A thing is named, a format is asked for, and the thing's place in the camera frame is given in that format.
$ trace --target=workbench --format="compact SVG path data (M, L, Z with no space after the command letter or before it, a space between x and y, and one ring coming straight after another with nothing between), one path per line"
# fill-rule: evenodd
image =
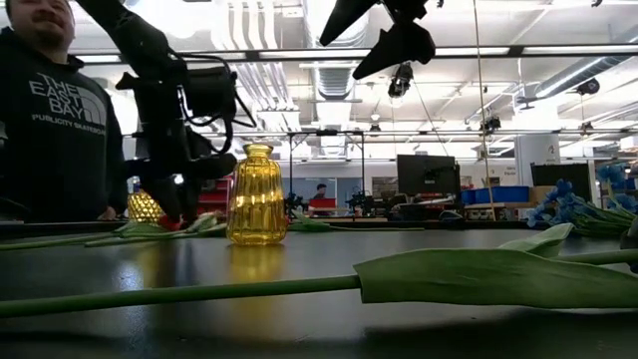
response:
M492 248L533 234L524 229L289 233L271 247L195 238L0 252L0 299L353 274L353 264L393 253ZM614 238L569 238L564 253L617 247ZM357 290L347 290L0 319L0 353L7 359L635 359L636 323L638 313L627 310L363 305Z

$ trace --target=black hoodie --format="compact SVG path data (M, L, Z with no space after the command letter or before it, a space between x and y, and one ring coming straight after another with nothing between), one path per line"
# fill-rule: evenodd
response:
M122 133L111 98L69 57L53 63L12 30L0 34L0 196L33 221L95 220L127 204Z

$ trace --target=red object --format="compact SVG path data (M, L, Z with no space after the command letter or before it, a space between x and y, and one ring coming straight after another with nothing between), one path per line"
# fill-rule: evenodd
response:
M308 204L314 208L336 208L337 198L316 198L310 199Z
M168 219L167 215L161 216L158 220L158 224L170 231L177 231L181 228L181 221L172 222Z
M197 214L213 212L216 210L226 214L228 207L228 196L230 193L231 176L215 180L215 188L199 195L199 205Z

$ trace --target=yellow glass vase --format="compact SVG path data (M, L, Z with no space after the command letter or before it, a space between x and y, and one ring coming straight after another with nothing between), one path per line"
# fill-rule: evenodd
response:
M236 244L273 244L286 236L281 168L268 158L272 147L246 145L237 164L228 204L226 236Z
M163 216L160 205L145 191L129 194L129 219L138 223L158 223Z

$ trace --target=monitor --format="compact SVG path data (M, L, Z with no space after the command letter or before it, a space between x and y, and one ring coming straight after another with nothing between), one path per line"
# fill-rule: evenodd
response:
M586 201L592 201L588 164L531 164L531 178L534 185L556 185L558 180L570 181L574 194L582 197Z
M458 193L460 184L454 157L397 155L399 192L407 195L419 193Z

